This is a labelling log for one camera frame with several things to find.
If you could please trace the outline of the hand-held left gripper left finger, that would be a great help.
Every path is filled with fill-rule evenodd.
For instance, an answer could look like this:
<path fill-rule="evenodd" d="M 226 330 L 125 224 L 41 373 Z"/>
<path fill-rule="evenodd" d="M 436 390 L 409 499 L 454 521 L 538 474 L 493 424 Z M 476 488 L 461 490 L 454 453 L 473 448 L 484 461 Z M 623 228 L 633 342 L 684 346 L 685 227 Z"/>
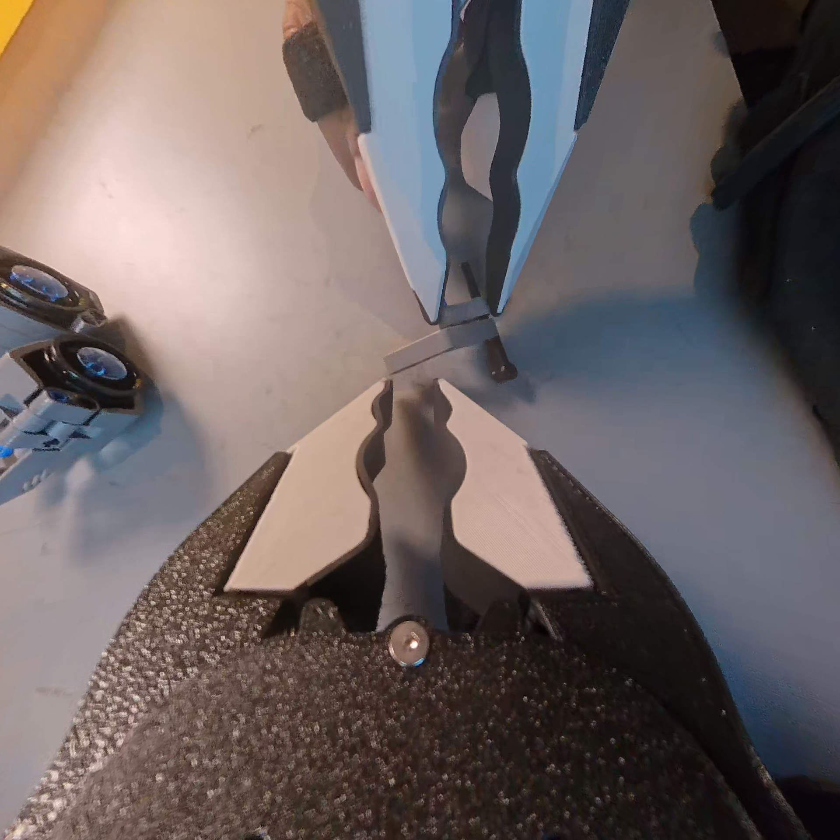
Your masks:
<path fill-rule="evenodd" d="M 380 528 L 393 382 L 382 379 L 300 438 L 254 527 L 234 552 L 224 593 L 289 595 L 368 548 Z"/>

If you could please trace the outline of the grey bent building beam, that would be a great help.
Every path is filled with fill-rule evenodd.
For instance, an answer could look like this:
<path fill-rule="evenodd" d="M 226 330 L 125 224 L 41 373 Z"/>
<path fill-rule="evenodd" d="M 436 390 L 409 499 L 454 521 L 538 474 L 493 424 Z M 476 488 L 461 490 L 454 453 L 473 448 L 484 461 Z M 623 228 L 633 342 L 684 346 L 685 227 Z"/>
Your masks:
<path fill-rule="evenodd" d="M 447 305 L 439 310 L 437 330 L 389 353 L 384 358 L 389 377 L 440 355 L 466 349 L 498 337 L 498 330 L 483 298 Z"/>

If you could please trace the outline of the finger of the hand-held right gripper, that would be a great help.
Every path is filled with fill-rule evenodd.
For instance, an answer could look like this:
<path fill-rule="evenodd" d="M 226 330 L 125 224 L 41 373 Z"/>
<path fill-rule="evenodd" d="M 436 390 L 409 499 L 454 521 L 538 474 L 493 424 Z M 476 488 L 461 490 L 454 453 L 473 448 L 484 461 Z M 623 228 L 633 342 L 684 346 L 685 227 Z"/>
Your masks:
<path fill-rule="evenodd" d="M 574 141 L 589 1 L 492 2 L 490 90 L 499 132 L 490 164 L 487 302 L 502 314 Z"/>
<path fill-rule="evenodd" d="M 439 79 L 461 2 L 363 1 L 371 129 L 360 146 L 407 284 L 438 321 L 447 256 L 439 230 L 446 168 L 436 137 Z"/>

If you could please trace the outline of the person's right hand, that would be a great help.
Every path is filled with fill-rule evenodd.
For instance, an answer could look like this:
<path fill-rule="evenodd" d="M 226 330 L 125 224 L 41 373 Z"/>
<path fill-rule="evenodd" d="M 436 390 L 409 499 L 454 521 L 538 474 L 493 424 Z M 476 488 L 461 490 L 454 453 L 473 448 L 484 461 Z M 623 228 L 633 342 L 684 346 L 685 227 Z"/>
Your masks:
<path fill-rule="evenodd" d="M 285 2 L 282 57 L 304 117 L 318 125 L 351 184 L 380 211 L 361 154 L 360 132 L 312 2 Z"/>

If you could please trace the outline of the grey toy robot head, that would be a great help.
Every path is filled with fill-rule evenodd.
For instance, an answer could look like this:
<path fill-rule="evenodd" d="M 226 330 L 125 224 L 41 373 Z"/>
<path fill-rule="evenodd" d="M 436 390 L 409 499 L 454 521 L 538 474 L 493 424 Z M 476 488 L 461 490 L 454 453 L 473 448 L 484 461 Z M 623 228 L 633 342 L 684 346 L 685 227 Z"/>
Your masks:
<path fill-rule="evenodd" d="M 1 503 L 101 452 L 141 416 L 144 377 L 103 338 L 96 292 L 1 247 Z"/>

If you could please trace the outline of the grey desk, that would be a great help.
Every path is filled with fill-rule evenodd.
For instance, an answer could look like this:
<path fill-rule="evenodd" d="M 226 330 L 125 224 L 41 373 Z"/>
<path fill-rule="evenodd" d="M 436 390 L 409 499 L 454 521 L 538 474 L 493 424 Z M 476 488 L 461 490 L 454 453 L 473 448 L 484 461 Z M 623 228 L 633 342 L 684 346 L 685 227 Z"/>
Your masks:
<path fill-rule="evenodd" d="M 2 245 L 99 294 L 150 373 L 105 464 L 2 506 L 2 833 L 147 581 L 427 332 L 382 217 L 305 120 L 282 2 L 45 2 L 2 59 Z M 425 472 L 443 376 L 549 450 L 699 619 L 777 778 L 838 782 L 838 467 L 731 294 L 707 205 L 739 97 L 710 2 L 632 2 L 500 321 L 395 387 L 381 620 L 443 622 Z"/>

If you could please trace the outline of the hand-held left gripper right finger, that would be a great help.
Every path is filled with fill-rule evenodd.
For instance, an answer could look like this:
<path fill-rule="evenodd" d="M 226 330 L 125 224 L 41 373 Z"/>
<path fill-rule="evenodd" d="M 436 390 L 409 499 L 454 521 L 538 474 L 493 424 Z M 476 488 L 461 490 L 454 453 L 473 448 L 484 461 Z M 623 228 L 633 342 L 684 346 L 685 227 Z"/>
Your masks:
<path fill-rule="evenodd" d="M 448 504 L 455 545 L 525 592 L 590 590 L 527 441 L 447 380 L 435 385 L 436 416 L 464 465 Z"/>

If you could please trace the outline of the black pin connector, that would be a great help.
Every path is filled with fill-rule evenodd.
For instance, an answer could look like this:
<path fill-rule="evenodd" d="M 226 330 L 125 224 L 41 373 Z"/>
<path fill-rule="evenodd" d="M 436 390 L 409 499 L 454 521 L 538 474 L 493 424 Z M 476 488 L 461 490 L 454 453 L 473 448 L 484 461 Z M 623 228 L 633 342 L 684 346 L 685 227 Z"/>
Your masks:
<path fill-rule="evenodd" d="M 471 300 L 478 300 L 480 303 L 485 303 L 470 263 L 468 261 L 462 262 L 460 269 Z M 488 370 L 494 382 L 505 384 L 518 377 L 518 368 L 510 361 L 498 332 L 485 341 L 485 348 Z"/>

